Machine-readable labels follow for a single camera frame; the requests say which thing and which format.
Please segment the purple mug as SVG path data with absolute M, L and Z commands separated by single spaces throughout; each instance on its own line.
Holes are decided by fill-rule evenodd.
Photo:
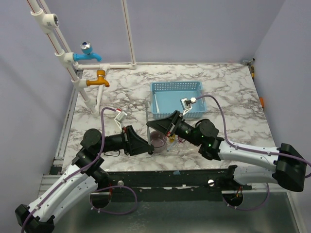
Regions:
M 167 137 L 158 131 L 150 133 L 151 145 L 154 146 L 154 153 L 161 153 L 167 148 Z

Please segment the clear textured glass tray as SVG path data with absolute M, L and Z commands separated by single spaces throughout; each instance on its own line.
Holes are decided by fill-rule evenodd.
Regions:
M 176 145 L 170 152 L 167 152 L 167 149 L 165 150 L 165 152 L 168 154 L 179 154 L 179 153 L 186 153 L 188 151 L 196 149 L 196 146 L 190 144 L 188 141 L 180 143 L 178 139 L 176 139 L 176 142 L 177 142 Z

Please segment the light blue perforated basket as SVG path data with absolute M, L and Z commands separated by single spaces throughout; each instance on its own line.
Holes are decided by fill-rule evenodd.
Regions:
M 203 85 L 201 81 L 153 82 L 150 84 L 150 91 L 153 119 L 162 119 L 170 116 L 175 110 L 183 112 L 180 100 L 202 96 Z M 160 113 L 156 112 L 155 95 Z

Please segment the light blue toothbrush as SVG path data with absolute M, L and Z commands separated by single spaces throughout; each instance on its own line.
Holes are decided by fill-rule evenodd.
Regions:
M 167 152 L 170 152 L 170 151 L 174 148 L 174 146 L 176 145 L 176 143 L 177 143 L 176 141 L 170 143 L 170 145 L 167 147 Z

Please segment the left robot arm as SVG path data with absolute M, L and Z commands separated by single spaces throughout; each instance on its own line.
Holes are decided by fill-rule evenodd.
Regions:
M 51 233 L 60 216 L 81 198 L 111 186 L 111 178 L 100 167 L 104 162 L 102 153 L 123 150 L 133 156 L 154 151 L 154 146 L 141 138 L 132 126 L 124 127 L 120 134 L 111 136 L 89 129 L 81 146 L 71 165 L 41 197 L 16 208 L 17 222 L 23 233 Z

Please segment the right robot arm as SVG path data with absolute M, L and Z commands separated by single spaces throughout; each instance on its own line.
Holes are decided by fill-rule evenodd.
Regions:
M 210 120 L 202 119 L 191 126 L 179 111 L 146 124 L 166 136 L 175 134 L 198 146 L 198 152 L 207 160 L 229 160 L 255 166 L 254 172 L 247 167 L 236 168 L 233 173 L 226 175 L 223 179 L 224 186 L 229 190 L 247 183 L 276 183 L 290 191 L 304 190 L 307 164 L 290 144 L 282 143 L 280 147 L 264 148 L 233 143 L 219 137 L 219 130 Z

